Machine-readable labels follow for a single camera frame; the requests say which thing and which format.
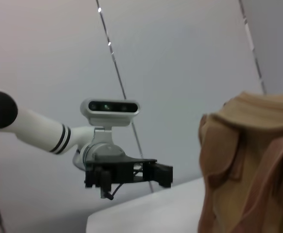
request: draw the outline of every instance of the brown fabric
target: brown fabric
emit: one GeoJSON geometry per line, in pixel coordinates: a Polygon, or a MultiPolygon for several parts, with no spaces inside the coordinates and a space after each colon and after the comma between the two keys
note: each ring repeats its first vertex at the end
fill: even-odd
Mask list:
{"type": "Polygon", "coordinates": [[[283,233],[283,95],[248,93],[200,121],[199,233],[283,233]]]}

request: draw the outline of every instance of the black stripe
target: black stripe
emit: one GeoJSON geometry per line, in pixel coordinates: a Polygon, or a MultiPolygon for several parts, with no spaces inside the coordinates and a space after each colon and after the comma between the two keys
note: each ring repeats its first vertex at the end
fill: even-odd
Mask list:
{"type": "Polygon", "coordinates": [[[65,129],[64,124],[62,124],[62,125],[63,125],[63,133],[62,133],[62,136],[60,137],[60,139],[59,139],[57,145],[56,145],[52,150],[50,150],[50,152],[54,152],[55,150],[57,150],[57,149],[59,148],[60,144],[63,142],[63,139],[64,139],[64,137],[65,137],[65,133],[66,133],[66,129],[65,129]]]}
{"type": "Polygon", "coordinates": [[[70,130],[70,128],[68,127],[68,136],[67,136],[67,138],[66,138],[66,141],[65,141],[63,147],[62,147],[56,154],[60,154],[60,153],[66,148],[66,146],[68,145],[68,142],[69,142],[69,140],[70,140],[70,136],[71,136],[71,130],[70,130]]]}

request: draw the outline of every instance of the gray wall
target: gray wall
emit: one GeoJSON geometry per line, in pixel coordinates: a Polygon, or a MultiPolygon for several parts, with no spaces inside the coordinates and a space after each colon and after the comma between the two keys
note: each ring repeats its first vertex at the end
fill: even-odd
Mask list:
{"type": "MultiPolygon", "coordinates": [[[[175,184],[199,176],[201,115],[243,89],[261,92],[237,0],[100,4],[127,96],[142,105],[144,156],[173,165],[175,184]]],[[[83,99],[122,99],[95,1],[0,0],[0,88],[71,127],[87,124],[83,99]]],[[[140,156],[131,127],[115,129],[114,141],[140,156]]],[[[73,152],[54,156],[0,134],[8,232],[84,232],[92,212],[150,193],[146,183],[124,185],[116,200],[101,200],[84,189],[73,152]]]]}
{"type": "Polygon", "coordinates": [[[242,0],[268,93],[283,93],[283,0],[242,0]]]}

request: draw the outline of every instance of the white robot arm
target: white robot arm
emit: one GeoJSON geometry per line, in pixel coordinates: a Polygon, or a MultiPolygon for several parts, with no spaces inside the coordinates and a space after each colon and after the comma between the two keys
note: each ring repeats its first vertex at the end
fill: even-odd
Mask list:
{"type": "Polygon", "coordinates": [[[157,164],[155,159],[136,159],[112,141],[113,126],[128,126],[140,106],[127,100],[91,100],[81,104],[81,113],[95,127],[69,128],[57,121],[18,107],[12,97],[0,91],[0,131],[14,133],[32,146],[54,154],[63,154],[73,146],[78,149],[73,164],[85,171],[85,187],[100,187],[101,198],[113,200],[113,183],[157,181],[168,188],[172,183],[171,166],[157,164]]]}

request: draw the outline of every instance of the white table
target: white table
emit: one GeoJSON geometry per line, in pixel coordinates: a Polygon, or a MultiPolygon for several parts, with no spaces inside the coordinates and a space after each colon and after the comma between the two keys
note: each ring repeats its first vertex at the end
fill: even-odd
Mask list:
{"type": "Polygon", "coordinates": [[[105,209],[88,217],[86,233],[196,233],[203,179],[105,209]]]}

